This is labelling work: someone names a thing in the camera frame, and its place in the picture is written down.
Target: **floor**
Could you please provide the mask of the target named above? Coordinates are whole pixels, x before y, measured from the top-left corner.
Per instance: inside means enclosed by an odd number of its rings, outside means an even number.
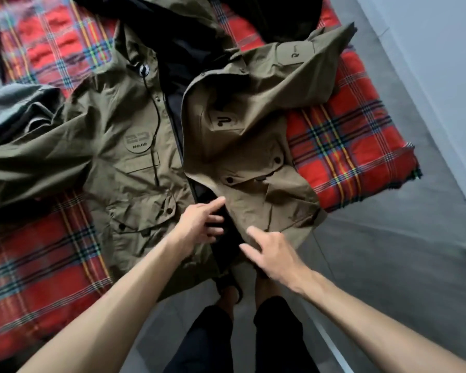
[[[303,259],[338,286],[466,359],[466,200],[356,0],[331,0],[424,177],[332,213],[301,247]],[[237,271],[245,299],[235,310],[235,371],[253,372],[253,278]],[[149,317],[122,371],[161,372],[196,316],[217,298],[212,282],[162,303]],[[313,321],[355,372],[378,371],[329,320],[288,296],[322,373],[342,371]]]

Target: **person's right arm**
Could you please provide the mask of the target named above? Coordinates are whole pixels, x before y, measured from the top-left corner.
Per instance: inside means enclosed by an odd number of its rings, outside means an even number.
[[[466,373],[466,361],[339,289],[309,269],[281,233],[253,226],[261,246],[240,245],[266,274],[302,295],[332,319],[386,373]]]

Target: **person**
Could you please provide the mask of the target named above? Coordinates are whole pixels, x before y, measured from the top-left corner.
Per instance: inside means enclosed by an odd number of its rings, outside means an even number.
[[[130,272],[84,313],[44,345],[21,373],[118,372],[155,305],[183,259],[199,242],[213,242],[223,232],[214,215],[225,203],[189,206],[175,228]],[[279,282],[304,297],[333,320],[369,358],[387,373],[466,373],[466,362],[339,289],[310,270],[283,234],[249,227],[260,250],[241,250],[258,267],[256,279],[257,372],[315,372],[302,340],[302,326],[280,296]],[[236,283],[221,288],[221,298],[206,307],[184,338],[165,372],[231,372],[229,338]]]

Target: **plaid pattern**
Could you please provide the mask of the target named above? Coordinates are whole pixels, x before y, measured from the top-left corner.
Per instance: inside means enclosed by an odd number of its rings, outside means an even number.
[[[262,44],[248,22],[218,2],[213,7],[241,49]],[[320,25],[338,23],[325,0]],[[68,96],[110,61],[114,27],[71,0],[0,0],[7,80],[49,83]],[[337,83],[327,104],[287,112],[294,162],[328,211],[420,176],[413,146],[352,47],[342,54]],[[0,360],[61,330],[112,284],[81,192],[48,201],[49,215],[0,235]]]

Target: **wall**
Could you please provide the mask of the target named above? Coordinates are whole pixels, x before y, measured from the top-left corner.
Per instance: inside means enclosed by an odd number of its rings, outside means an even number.
[[[466,196],[466,0],[358,0]]]

